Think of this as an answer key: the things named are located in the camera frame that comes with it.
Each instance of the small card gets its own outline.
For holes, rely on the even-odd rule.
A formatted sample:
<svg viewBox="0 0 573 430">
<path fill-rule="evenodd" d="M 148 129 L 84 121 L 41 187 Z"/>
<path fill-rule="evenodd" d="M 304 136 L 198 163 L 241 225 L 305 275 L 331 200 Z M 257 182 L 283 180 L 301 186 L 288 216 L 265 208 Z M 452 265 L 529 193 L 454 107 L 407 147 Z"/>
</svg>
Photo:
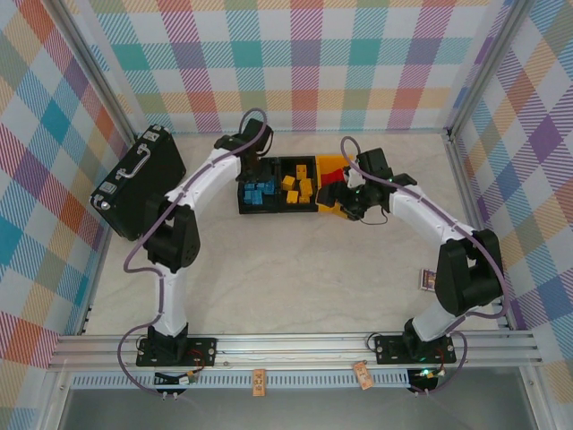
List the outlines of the small card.
<svg viewBox="0 0 573 430">
<path fill-rule="evenodd" d="M 422 270 L 422 275 L 420 276 L 420 289 L 423 291 L 436 292 L 436 272 L 430 271 L 428 269 Z"/>
<path fill-rule="evenodd" d="M 368 372 L 368 368 L 366 368 L 364 362 L 361 361 L 360 363 L 356 363 L 354 365 L 354 370 L 356 379 L 360 383 L 360 386 L 363 390 L 368 390 L 374 386 L 374 381 L 372 380 L 370 372 Z"/>
<path fill-rule="evenodd" d="M 252 396 L 264 397 L 266 395 L 267 373 L 264 369 L 252 371 Z"/>
</svg>

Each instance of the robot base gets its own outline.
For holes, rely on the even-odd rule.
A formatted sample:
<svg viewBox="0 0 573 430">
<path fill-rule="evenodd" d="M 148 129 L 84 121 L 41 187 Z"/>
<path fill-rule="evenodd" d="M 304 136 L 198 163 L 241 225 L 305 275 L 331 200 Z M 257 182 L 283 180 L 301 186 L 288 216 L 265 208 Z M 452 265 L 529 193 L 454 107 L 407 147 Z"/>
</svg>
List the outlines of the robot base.
<svg viewBox="0 0 573 430">
<path fill-rule="evenodd" d="M 213 367 L 217 339 L 188 338 L 187 326 L 176 337 L 163 335 L 150 327 L 148 337 L 139 341 L 137 349 L 135 365 L 138 367 Z M 202 358 L 202 362 L 197 362 L 198 357 Z"/>
<path fill-rule="evenodd" d="M 425 354 L 419 359 L 413 359 L 406 347 L 403 336 L 376 336 L 374 338 L 374 350 L 376 351 L 376 363 L 379 365 L 410 365 L 428 364 L 441 365 L 456 363 L 456 351 L 452 339 L 442 336 L 436 340 L 425 343 Z"/>
</svg>

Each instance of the white tube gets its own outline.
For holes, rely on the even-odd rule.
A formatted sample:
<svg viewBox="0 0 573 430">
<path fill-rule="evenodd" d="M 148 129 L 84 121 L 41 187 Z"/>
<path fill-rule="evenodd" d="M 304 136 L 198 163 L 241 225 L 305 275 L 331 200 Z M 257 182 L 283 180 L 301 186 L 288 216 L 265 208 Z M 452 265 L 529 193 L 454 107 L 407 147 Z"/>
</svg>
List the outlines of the white tube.
<svg viewBox="0 0 573 430">
<path fill-rule="evenodd" d="M 185 315 L 185 287 L 188 268 L 183 267 L 177 273 L 171 271 L 161 264 L 156 264 L 165 276 L 165 286 L 163 295 L 163 314 L 159 321 L 153 324 L 156 331 L 166 336 L 177 336 L 187 325 Z M 155 280 L 155 298 L 159 301 L 159 277 Z"/>
</svg>

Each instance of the metal rail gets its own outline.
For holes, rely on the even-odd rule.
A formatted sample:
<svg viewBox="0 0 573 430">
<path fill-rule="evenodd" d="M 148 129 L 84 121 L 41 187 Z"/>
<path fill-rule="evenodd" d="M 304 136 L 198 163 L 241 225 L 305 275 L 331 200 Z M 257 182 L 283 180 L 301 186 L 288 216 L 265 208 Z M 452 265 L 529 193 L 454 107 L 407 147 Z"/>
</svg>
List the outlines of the metal rail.
<svg viewBox="0 0 573 430">
<path fill-rule="evenodd" d="M 369 333 L 341 334 L 266 334 L 219 335 L 214 370 L 335 370 L 348 369 L 358 361 L 370 368 L 422 368 L 423 365 L 377 365 L 374 354 L 365 346 Z M 542 358 L 530 331 L 468 331 L 465 366 L 538 366 Z M 122 357 L 132 370 L 135 366 L 139 336 L 124 344 Z M 120 336 L 70 336 L 60 338 L 50 371 L 117 370 L 116 350 Z M 461 357 L 462 341 L 454 337 Z M 155 370 L 184 370 L 182 367 L 156 367 Z"/>
</svg>

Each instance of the wooden tag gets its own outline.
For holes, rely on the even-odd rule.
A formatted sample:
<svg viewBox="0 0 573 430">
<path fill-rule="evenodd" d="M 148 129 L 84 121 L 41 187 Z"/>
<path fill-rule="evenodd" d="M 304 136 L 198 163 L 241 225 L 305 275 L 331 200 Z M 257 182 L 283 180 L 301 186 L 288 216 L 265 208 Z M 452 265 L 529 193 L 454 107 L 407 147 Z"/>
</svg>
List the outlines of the wooden tag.
<svg viewBox="0 0 573 430">
<path fill-rule="evenodd" d="M 264 397 L 267 385 L 267 373 L 265 369 L 255 369 L 252 371 L 252 396 Z"/>
<path fill-rule="evenodd" d="M 356 379 L 360 383 L 360 386 L 362 387 L 363 390 L 368 390 L 369 388 L 372 388 L 374 386 L 374 381 L 372 380 L 370 372 L 368 372 L 368 369 L 366 368 L 364 362 L 361 361 L 360 363 L 356 363 L 354 365 L 354 370 L 356 374 Z"/>
</svg>

